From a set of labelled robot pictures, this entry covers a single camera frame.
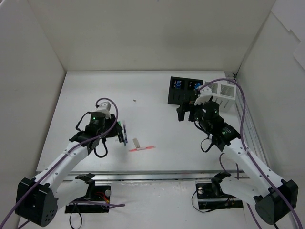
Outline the red pen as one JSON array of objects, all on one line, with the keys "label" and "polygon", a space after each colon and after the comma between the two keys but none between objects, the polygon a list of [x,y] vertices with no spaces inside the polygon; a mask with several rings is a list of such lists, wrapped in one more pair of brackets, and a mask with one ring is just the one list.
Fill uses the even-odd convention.
[{"label": "red pen", "polygon": [[130,149],[128,152],[136,152],[136,151],[148,150],[148,149],[154,149],[154,148],[156,148],[156,146],[139,147],[139,148]]}]

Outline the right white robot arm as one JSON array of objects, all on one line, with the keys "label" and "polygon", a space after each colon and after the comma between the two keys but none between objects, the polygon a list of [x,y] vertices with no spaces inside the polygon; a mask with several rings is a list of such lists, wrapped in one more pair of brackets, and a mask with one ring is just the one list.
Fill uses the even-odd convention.
[{"label": "right white robot arm", "polygon": [[298,185],[293,180],[284,180],[248,148],[240,133],[219,115],[217,102],[183,102],[177,108],[179,121],[184,120],[186,112],[190,113],[188,120],[197,122],[199,129],[208,135],[210,146],[226,154],[253,181],[249,185],[233,178],[228,172],[218,173],[211,184],[215,196],[228,194],[254,206],[260,218],[269,225],[294,211]]}]

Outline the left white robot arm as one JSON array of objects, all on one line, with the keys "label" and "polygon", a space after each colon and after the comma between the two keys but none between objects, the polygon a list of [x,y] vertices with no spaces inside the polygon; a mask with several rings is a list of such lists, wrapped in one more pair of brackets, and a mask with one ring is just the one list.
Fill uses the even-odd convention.
[{"label": "left white robot arm", "polygon": [[18,184],[15,214],[45,227],[54,219],[57,211],[78,198],[90,200],[95,195],[94,175],[78,175],[67,187],[61,187],[67,175],[96,150],[109,137],[120,136],[122,127],[118,114],[95,111],[84,130],[69,139],[66,149],[42,172],[32,179],[24,178]]}]

